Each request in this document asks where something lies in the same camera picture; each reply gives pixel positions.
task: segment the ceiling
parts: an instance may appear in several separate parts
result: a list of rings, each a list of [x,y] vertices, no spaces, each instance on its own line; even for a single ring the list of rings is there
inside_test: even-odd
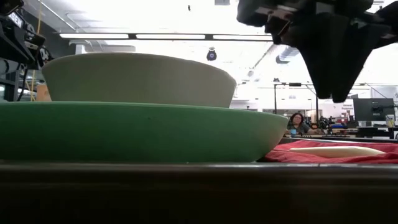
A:
[[[111,4],[100,4],[96,0],[41,1],[42,20],[57,32],[264,34],[264,28],[245,26],[236,20],[238,0],[230,0],[227,6],[216,6],[215,0],[112,0]],[[369,11],[375,12],[387,1],[391,0],[374,1]],[[39,16],[40,0],[25,2],[25,9]],[[131,51],[131,46],[134,46],[135,52],[209,63],[229,72],[238,83],[256,81],[253,87],[269,86],[273,78],[280,78],[282,82],[310,82],[300,54],[287,57],[288,64],[277,64],[275,58],[284,52],[286,46],[275,46],[270,42],[102,40],[90,41],[86,48],[88,51],[90,48],[91,51],[102,51],[110,45],[126,47],[119,51]],[[214,48],[218,55],[213,62],[206,60],[209,48]],[[396,74],[390,68],[392,58],[398,58],[397,53],[396,46],[373,52],[358,80],[394,82]],[[254,75],[249,78],[251,70],[254,70]],[[375,73],[382,73],[383,78],[375,76]]]

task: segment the dark hair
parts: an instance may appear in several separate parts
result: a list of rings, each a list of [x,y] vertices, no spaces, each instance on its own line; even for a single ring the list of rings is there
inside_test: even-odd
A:
[[[304,122],[304,116],[303,116],[301,113],[294,113],[294,114],[290,117],[290,122],[293,123],[293,118],[294,118],[296,115],[300,115],[300,117],[301,117],[301,122],[300,122],[300,124],[303,123],[303,122]]]

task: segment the green bowl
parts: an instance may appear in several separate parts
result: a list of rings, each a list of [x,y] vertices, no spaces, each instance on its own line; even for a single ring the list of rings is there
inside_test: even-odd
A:
[[[252,162],[285,117],[145,103],[0,103],[0,159],[67,162]]]

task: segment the security camera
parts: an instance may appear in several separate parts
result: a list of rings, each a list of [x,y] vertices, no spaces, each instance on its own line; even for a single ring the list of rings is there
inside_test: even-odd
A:
[[[214,49],[209,49],[209,52],[207,53],[206,56],[208,61],[213,61],[217,59],[217,53]]]

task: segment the computer monitor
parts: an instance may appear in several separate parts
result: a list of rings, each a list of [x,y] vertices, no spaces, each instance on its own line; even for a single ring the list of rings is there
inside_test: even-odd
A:
[[[394,100],[386,98],[354,99],[356,121],[385,121],[395,115]]]

